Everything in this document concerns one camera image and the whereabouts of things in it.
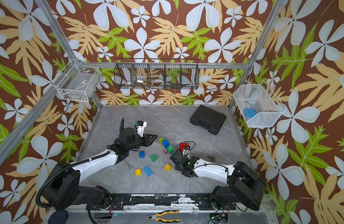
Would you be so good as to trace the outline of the lime green long brick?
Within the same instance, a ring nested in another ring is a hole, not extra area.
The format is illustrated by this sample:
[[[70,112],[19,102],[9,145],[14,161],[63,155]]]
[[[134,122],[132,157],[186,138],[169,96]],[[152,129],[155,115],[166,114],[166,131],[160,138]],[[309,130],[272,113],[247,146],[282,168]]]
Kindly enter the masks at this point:
[[[164,138],[159,138],[159,143],[162,145],[163,144],[163,141],[164,141]]]

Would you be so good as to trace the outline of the dark blue long brick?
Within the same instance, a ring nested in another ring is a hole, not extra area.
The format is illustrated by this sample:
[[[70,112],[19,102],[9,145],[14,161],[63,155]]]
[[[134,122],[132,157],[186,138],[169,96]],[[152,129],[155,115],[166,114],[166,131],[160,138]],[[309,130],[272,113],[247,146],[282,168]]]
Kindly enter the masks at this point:
[[[162,145],[165,149],[168,149],[168,147],[170,146],[169,141],[167,139],[164,139],[162,141]]]

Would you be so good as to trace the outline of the red long brick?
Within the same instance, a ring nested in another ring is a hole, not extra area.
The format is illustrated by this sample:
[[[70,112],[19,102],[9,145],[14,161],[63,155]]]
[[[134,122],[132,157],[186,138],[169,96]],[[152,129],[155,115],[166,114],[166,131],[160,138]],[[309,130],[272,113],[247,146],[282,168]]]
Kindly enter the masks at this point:
[[[185,146],[188,146],[189,144],[188,143],[180,143],[179,144],[179,151],[182,153],[185,149]]]

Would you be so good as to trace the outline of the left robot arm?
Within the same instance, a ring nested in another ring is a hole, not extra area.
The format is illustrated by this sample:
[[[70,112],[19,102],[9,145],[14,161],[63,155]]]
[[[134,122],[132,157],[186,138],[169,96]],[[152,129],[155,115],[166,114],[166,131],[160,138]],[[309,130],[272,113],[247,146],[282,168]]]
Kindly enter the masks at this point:
[[[103,152],[67,164],[59,162],[37,192],[36,205],[62,211],[71,205],[86,204],[98,209],[107,209],[111,204],[111,193],[102,186],[81,186],[80,182],[92,174],[122,162],[131,151],[149,147],[158,138],[156,134],[144,133],[147,123],[138,120],[134,127],[119,127],[119,137],[106,146]]]

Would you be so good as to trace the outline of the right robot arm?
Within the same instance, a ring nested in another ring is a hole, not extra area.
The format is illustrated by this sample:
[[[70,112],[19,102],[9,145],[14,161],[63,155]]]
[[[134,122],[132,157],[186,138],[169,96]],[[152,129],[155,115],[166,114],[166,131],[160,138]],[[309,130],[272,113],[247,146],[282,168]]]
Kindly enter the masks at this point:
[[[203,160],[199,157],[188,158],[175,151],[170,156],[175,169],[186,177],[206,177],[226,184],[216,186],[209,199],[214,208],[237,208],[241,203],[246,208],[258,211],[266,189],[266,182],[246,163],[222,165]]]

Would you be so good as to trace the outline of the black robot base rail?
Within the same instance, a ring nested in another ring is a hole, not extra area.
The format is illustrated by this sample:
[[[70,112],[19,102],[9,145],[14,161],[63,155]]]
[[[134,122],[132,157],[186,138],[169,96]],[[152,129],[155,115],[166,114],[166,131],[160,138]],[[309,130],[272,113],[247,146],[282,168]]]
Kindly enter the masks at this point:
[[[111,194],[99,205],[92,205],[93,211],[141,211],[141,210],[227,210],[236,209],[234,202],[222,203],[211,193],[187,194]]]

